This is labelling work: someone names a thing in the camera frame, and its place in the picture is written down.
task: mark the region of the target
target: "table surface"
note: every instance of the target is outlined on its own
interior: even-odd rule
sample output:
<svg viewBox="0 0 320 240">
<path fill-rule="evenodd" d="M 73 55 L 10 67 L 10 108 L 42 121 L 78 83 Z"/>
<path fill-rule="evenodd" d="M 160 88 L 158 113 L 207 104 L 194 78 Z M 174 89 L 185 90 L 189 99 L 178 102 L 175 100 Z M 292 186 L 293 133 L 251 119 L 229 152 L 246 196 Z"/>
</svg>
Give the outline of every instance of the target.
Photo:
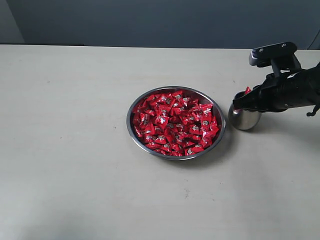
<svg viewBox="0 0 320 240">
<path fill-rule="evenodd" d="M 130 138 L 142 93 L 185 86 L 227 116 L 270 68 L 248 49 L 0 46 L 0 239 L 320 238 L 320 116 L 265 113 L 251 132 L 187 161 Z M 303 68 L 320 51 L 298 51 Z"/>
</svg>

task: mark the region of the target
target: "robotic arm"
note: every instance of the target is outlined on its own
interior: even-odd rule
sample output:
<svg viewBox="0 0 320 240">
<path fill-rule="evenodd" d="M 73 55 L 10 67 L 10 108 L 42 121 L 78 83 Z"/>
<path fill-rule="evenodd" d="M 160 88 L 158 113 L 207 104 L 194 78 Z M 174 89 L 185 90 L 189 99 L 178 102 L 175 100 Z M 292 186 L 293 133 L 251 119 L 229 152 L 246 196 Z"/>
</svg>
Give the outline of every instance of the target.
<svg viewBox="0 0 320 240">
<path fill-rule="evenodd" d="M 233 112 L 229 111 L 229 118 L 232 118 L 230 122 L 235 127 L 235 120 L 249 121 L 244 115 L 257 114 L 255 112 L 279 113 L 291 108 L 314 106 L 313 111 L 306 115 L 316 115 L 320 109 L 320 62 L 313 68 L 302 69 L 295 56 L 296 51 L 297 46 L 292 42 L 263 46 L 251 51 L 249 64 L 258 68 L 272 66 L 273 73 L 268 74 L 265 81 L 248 94 L 239 92 L 235 96 L 230 107 Z M 247 130 L 253 126 L 240 129 Z"/>
</svg>

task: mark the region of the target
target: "bowl rim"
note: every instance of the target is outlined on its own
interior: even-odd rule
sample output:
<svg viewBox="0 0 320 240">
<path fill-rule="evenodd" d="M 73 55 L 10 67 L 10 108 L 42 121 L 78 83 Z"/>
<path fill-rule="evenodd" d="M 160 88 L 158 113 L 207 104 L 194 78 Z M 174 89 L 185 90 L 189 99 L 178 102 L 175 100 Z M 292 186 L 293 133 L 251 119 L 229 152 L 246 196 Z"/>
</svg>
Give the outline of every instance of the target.
<svg viewBox="0 0 320 240">
<path fill-rule="evenodd" d="M 133 111 L 133 108 L 137 105 L 137 103 L 144 97 L 150 95 L 151 93 L 155 92 L 155 91 L 159 91 L 159 90 L 165 90 L 165 89 L 181 89 L 181 90 L 188 90 L 188 91 L 192 91 L 192 92 L 195 92 L 199 95 L 202 95 L 203 97 L 205 97 L 206 99 L 208 99 L 210 102 L 213 103 L 214 107 L 218 110 L 219 114 L 220 114 L 220 117 L 221 117 L 221 129 L 219 131 L 219 135 L 217 137 L 217 139 L 212 143 L 211 146 L 209 146 L 208 148 L 206 148 L 204 151 L 201 151 L 201 152 L 198 152 L 196 154 L 193 154 L 193 155 L 188 155 L 188 156 L 167 156 L 167 155 L 163 155 L 161 153 L 158 153 L 156 151 L 153 151 L 149 148 L 147 148 L 145 145 L 143 145 L 142 142 L 140 142 L 140 140 L 137 138 L 137 136 L 135 135 L 132 127 L 131 127 L 131 121 L 130 121 L 130 118 L 131 118 L 131 114 L 132 114 L 132 111 Z M 154 88 L 152 90 L 149 90 L 145 93 L 143 93 L 142 95 L 140 95 L 130 106 L 129 110 L 128 110 L 128 113 L 126 115 L 126 127 L 128 129 L 128 132 L 129 132 L 129 135 L 131 136 L 131 138 L 133 139 L 133 141 L 140 147 L 142 148 L 143 150 L 145 150 L 146 152 L 154 155 L 154 156 L 157 156 L 157 157 L 160 157 L 160 158 L 164 158 L 164 159 L 167 159 L 167 160 L 172 160 L 172 161 L 182 161 L 182 160 L 188 160 L 188 159 L 193 159 L 193 158 L 196 158 L 196 157 L 199 157 L 199 156 L 202 156 L 204 154 L 206 154 L 207 152 L 209 152 L 210 150 L 212 150 L 216 145 L 218 145 L 218 143 L 221 141 L 224 133 L 225 133 L 225 130 L 226 130 L 226 118 L 225 118 L 225 115 L 224 113 L 222 112 L 221 108 L 219 107 L 219 105 L 211 98 L 209 97 L 208 95 L 204 94 L 203 92 L 200 92 L 196 89 L 193 89 L 193 88 L 189 88 L 189 87 L 185 87 L 185 86 L 162 86 L 162 87 L 157 87 L 157 88 Z"/>
</svg>

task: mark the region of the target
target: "gray wall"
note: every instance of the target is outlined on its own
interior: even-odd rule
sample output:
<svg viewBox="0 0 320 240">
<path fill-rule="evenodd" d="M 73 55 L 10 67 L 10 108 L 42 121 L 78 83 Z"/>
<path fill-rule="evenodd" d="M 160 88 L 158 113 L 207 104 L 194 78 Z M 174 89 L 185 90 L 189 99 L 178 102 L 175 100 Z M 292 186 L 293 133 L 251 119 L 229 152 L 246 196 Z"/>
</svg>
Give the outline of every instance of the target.
<svg viewBox="0 0 320 240">
<path fill-rule="evenodd" d="M 0 0 L 0 43 L 24 43 L 6 0 Z"/>
<path fill-rule="evenodd" d="M 27 43 L 306 49 L 320 28 L 319 0 L 7 1 Z"/>
</svg>

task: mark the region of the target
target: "metal bowl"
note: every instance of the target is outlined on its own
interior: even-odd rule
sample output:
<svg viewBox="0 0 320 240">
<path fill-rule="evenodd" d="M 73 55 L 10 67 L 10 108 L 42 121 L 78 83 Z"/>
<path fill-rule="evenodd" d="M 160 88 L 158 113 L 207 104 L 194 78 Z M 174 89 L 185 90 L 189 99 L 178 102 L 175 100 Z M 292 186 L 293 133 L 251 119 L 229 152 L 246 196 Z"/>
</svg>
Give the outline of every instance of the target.
<svg viewBox="0 0 320 240">
<path fill-rule="evenodd" d="M 218 123 L 219 126 L 219 132 L 216 134 L 216 136 L 214 137 L 214 139 L 212 140 L 212 145 L 209 146 L 208 148 L 206 148 L 204 151 L 198 152 L 196 154 L 193 155 L 188 155 L 188 156 L 167 156 L 167 155 L 163 155 L 160 154 L 158 152 L 155 152 L 149 148 L 147 148 L 142 142 L 140 142 L 139 138 L 136 136 L 136 133 L 134 132 L 134 126 L 132 124 L 132 119 L 134 114 L 132 113 L 133 108 L 138 104 L 138 102 L 151 95 L 151 94 L 159 94 L 159 93 L 173 93 L 176 92 L 178 90 L 183 90 L 184 94 L 187 97 L 191 97 L 191 98 L 197 98 L 199 99 L 199 103 L 200 104 L 209 104 L 212 103 L 213 107 L 212 107 L 212 113 L 214 114 L 216 121 Z M 218 106 L 218 104 L 213 101 L 210 97 L 208 97 L 207 95 L 205 95 L 204 93 L 192 89 L 192 88 L 188 88 L 188 87 L 184 87 L 184 86 L 164 86 L 164 87 L 159 87 L 159 88 L 155 88 L 153 90 L 150 90 L 144 94 L 142 94 L 140 97 L 138 97 L 133 104 L 131 105 L 131 107 L 129 108 L 129 111 L 127 113 L 126 116 L 126 126 L 128 128 L 129 134 L 132 137 L 132 139 L 134 140 L 134 142 L 143 150 L 145 150 L 146 152 L 158 156 L 160 158 L 164 158 L 167 160 L 173 160 L 173 161 L 180 161 L 180 160 L 187 160 L 187 159 L 193 159 L 193 158 L 197 158 L 199 156 L 202 156 L 203 154 L 206 154 L 207 152 L 209 152 L 210 150 L 212 150 L 215 146 L 218 145 L 218 143 L 220 142 L 220 140 L 222 139 L 224 133 L 225 133 L 225 129 L 226 129 L 226 119 L 225 116 L 223 114 L 223 112 L 221 111 L 220 107 Z"/>
</svg>

